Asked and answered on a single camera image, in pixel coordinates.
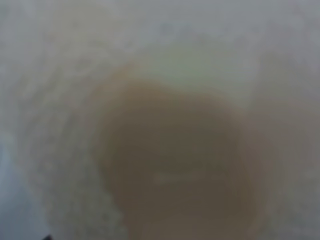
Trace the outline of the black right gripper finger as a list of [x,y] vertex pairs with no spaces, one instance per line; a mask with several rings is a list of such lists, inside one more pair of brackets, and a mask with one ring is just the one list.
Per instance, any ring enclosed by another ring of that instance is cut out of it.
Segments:
[[42,240],[53,240],[51,235],[47,235],[46,237],[44,237]]

